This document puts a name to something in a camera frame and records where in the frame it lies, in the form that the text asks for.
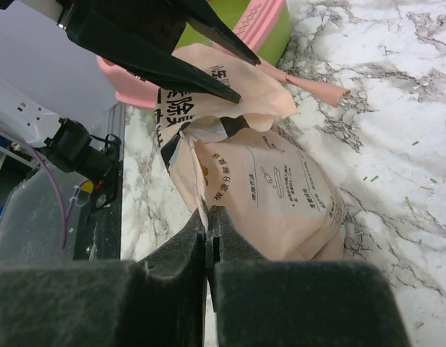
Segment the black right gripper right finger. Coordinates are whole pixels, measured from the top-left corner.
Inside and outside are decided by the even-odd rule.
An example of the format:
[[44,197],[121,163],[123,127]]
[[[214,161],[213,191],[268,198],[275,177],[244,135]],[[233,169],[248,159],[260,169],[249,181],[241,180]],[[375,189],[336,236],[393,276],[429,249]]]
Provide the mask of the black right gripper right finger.
[[265,259],[213,207],[207,269],[220,346],[409,346],[386,277],[358,261]]

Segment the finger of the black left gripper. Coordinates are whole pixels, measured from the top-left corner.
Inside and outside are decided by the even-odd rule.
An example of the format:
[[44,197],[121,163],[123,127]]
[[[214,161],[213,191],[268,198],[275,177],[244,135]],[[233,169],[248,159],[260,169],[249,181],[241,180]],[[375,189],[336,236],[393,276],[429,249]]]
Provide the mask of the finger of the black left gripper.
[[254,53],[204,0],[171,0],[168,3],[198,33],[251,65],[261,64]]
[[92,9],[75,9],[68,39],[125,70],[167,90],[205,93],[232,103],[241,96],[202,70],[128,33]]

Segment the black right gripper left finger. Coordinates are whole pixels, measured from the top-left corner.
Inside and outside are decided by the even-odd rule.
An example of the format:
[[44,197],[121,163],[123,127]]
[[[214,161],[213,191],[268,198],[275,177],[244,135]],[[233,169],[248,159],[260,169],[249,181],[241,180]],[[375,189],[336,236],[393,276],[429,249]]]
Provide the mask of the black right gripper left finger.
[[139,262],[0,262],[0,346],[202,346],[203,252],[194,213]]

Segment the peach cat litter bag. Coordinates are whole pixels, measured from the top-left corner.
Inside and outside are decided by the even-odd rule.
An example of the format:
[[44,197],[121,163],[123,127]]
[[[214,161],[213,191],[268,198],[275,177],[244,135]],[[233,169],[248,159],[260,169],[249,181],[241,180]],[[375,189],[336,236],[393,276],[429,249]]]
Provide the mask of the peach cat litter bag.
[[345,203],[319,164],[279,121],[296,113],[287,85],[336,106],[347,90],[283,72],[250,82],[239,103],[160,89],[160,154],[187,208],[209,223],[224,207],[235,229],[270,260],[341,260]]

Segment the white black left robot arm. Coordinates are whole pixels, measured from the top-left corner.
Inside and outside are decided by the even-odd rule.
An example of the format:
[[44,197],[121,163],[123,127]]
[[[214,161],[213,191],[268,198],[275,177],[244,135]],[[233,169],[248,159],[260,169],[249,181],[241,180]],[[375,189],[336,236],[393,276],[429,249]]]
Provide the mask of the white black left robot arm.
[[[259,57],[206,1],[29,1],[27,5],[64,30],[68,39],[158,87],[217,96],[240,95],[200,69],[173,56],[186,26],[251,65]],[[117,158],[91,147],[80,123],[45,109],[0,79],[0,122],[65,172],[102,181]]]

